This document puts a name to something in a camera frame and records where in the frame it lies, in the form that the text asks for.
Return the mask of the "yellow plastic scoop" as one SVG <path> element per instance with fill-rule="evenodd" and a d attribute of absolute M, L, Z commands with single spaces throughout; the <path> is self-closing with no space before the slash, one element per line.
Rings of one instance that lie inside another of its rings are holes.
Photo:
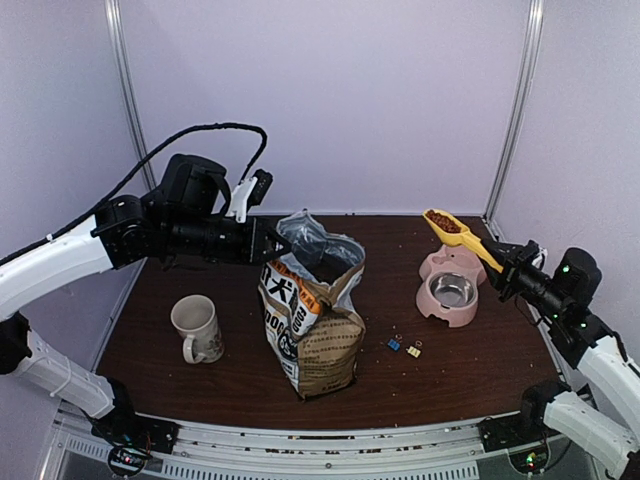
<path fill-rule="evenodd" d="M 442 231 L 433 222 L 431 222 L 426 218 L 426 212 L 428 210 L 434 210 L 440 214 L 450 217 L 457 225 L 460 226 L 461 232 L 457 234 L 451 234 L 451 233 Z M 477 237 L 467 225 L 465 225 L 455 216 L 453 216 L 452 214 L 444 210 L 440 210 L 440 209 L 428 209 L 428 210 L 425 210 L 422 213 L 422 216 L 427 221 L 429 226 L 432 228 L 434 233 L 437 235 L 437 237 L 441 240 L 441 242 L 444 245 L 447 245 L 450 247 L 464 246 L 467 249 L 469 249 L 471 252 L 473 252 L 476 256 L 478 256 L 481 260 L 483 260 L 492 269 L 496 269 L 499 272 L 503 270 L 503 266 L 497 263 L 491 257 L 491 255 L 483 247 L 481 239 Z"/>

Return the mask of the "dog food bag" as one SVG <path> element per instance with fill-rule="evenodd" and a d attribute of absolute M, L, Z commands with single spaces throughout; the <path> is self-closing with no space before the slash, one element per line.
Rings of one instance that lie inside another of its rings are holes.
<path fill-rule="evenodd" d="M 364 273 L 365 249 L 328 232 L 306 210 L 279 220 L 276 231 L 291 252 L 261 271 L 266 340 L 300 398 L 341 390 L 355 380 L 366 333 L 351 299 Z"/>

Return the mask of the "yellow binder clip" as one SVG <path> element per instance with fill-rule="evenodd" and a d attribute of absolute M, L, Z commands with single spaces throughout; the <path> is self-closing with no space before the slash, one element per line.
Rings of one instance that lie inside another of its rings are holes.
<path fill-rule="evenodd" d="M 412 356 L 413 358 L 419 358 L 422 353 L 423 342 L 416 340 L 414 344 L 410 345 L 406 349 L 406 353 Z"/>

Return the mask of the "blue binder clip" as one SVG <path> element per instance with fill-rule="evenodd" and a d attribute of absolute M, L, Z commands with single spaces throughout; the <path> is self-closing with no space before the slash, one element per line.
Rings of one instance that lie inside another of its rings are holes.
<path fill-rule="evenodd" d="M 402 340 L 403 337 L 401 335 L 396 335 L 388 341 L 387 346 L 393 351 L 398 351 L 401 347 Z"/>

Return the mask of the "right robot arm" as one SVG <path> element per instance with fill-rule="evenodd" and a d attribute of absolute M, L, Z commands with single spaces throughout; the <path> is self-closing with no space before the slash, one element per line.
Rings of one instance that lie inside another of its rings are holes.
<path fill-rule="evenodd" d="M 607 478 L 638 478 L 639 366 L 621 336 L 590 309 L 602 280 L 596 260 L 571 247 L 548 275 L 534 263 L 541 256 L 534 241 L 518 245 L 484 240 L 481 245 L 497 263 L 485 269 L 500 301 L 520 297 L 533 307 L 546 323 L 555 350 L 624 420 L 617 423 L 590 407 L 563 382 L 544 381 L 523 393 L 513 433 L 530 442 L 546 429 L 557 431 L 598 460 Z"/>

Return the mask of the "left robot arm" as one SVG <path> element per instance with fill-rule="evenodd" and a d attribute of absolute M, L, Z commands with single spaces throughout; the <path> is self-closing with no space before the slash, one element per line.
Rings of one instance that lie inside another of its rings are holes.
<path fill-rule="evenodd" d="M 146 258 L 191 255 L 207 262 L 261 265 L 290 244 L 269 219 L 249 215 L 271 187 L 259 169 L 235 188 L 222 165 L 196 155 L 174 155 L 160 184 L 142 197 L 107 201 L 68 232 L 1 267 L 1 372 L 23 376 L 76 405 L 123 444 L 137 442 L 144 424 L 122 387 L 51 348 L 20 310 L 76 280 Z"/>

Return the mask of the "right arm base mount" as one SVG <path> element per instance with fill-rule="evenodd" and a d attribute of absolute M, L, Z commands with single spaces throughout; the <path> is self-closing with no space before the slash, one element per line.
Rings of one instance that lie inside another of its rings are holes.
<path fill-rule="evenodd" d="M 571 442 L 557 454 L 551 441 L 560 433 L 546 426 L 528 424 L 519 413 L 502 417 L 485 417 L 477 424 L 485 453 L 502 451 L 510 466 L 519 474 L 542 475 L 564 458 Z"/>

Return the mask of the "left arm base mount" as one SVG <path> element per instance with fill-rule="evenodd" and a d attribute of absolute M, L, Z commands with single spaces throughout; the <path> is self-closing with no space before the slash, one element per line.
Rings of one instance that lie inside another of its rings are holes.
<path fill-rule="evenodd" d="M 179 425 L 168 420 L 135 414 L 130 419 L 87 417 L 91 434 L 110 446 L 107 466 L 117 478 L 129 479 L 153 463 L 155 453 L 170 454 L 178 438 Z"/>

